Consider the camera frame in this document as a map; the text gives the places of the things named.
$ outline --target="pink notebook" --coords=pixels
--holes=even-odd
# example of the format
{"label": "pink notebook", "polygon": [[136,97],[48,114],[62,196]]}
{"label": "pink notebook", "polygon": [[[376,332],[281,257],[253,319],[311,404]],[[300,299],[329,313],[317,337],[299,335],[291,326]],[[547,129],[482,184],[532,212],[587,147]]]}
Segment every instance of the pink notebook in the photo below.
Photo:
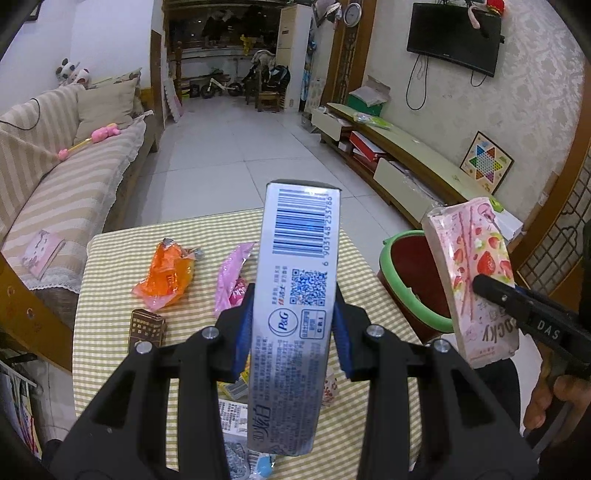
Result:
{"label": "pink notebook", "polygon": [[66,241],[56,234],[39,230],[22,256],[23,266],[27,267],[37,280],[41,280],[45,270],[65,243]]}

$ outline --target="toothpaste box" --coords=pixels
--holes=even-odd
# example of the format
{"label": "toothpaste box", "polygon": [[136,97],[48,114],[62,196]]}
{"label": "toothpaste box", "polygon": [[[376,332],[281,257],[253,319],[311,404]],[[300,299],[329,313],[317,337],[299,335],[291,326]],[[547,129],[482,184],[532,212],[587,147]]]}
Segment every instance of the toothpaste box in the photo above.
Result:
{"label": "toothpaste box", "polygon": [[335,304],[339,216],[340,190],[332,186],[267,186],[252,325],[252,450],[312,450]]}

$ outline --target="orange candy wrapper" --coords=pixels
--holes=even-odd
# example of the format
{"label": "orange candy wrapper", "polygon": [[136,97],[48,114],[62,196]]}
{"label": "orange candy wrapper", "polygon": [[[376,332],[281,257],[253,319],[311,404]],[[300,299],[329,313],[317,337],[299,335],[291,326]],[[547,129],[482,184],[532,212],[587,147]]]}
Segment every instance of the orange candy wrapper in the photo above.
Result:
{"label": "orange candy wrapper", "polygon": [[170,238],[163,239],[156,248],[148,277],[132,290],[144,301],[146,308],[155,312],[176,302],[193,279],[195,260],[201,250],[185,249]]}

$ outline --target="wall-mounted tv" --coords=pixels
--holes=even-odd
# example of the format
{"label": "wall-mounted tv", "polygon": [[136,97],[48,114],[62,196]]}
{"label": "wall-mounted tv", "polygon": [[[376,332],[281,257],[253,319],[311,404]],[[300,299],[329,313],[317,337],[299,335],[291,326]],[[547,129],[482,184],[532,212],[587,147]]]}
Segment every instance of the wall-mounted tv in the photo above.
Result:
{"label": "wall-mounted tv", "polygon": [[499,15],[474,11],[480,30],[472,27],[466,7],[414,4],[407,50],[495,76],[501,43]]}

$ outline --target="trash bin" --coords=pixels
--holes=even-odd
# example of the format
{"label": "trash bin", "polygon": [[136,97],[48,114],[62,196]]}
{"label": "trash bin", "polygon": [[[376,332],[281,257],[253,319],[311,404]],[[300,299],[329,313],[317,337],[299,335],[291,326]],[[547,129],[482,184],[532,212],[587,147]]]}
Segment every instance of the trash bin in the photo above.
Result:
{"label": "trash bin", "polygon": [[384,240],[378,278],[422,343],[453,332],[443,285],[422,230]]}

